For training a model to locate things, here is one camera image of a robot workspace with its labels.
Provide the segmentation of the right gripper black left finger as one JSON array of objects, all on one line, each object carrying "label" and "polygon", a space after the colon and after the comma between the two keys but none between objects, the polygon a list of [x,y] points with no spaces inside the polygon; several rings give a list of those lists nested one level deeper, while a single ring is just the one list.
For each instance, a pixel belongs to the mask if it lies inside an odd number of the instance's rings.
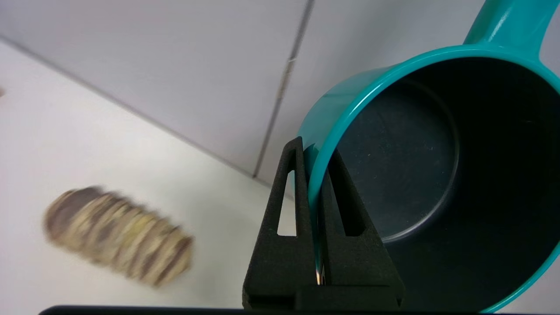
[{"label": "right gripper black left finger", "polygon": [[[296,235],[278,235],[288,175],[294,172]],[[301,137],[283,148],[242,287],[246,310],[294,310],[300,289],[317,285],[313,225]]]}]

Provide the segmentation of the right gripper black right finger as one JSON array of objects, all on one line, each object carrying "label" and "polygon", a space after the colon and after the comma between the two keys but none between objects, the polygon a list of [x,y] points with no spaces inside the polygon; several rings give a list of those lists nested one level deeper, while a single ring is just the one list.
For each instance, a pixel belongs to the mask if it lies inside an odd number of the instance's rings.
[{"label": "right gripper black right finger", "polygon": [[323,285],[340,310],[400,310],[405,286],[335,151],[321,188]]}]

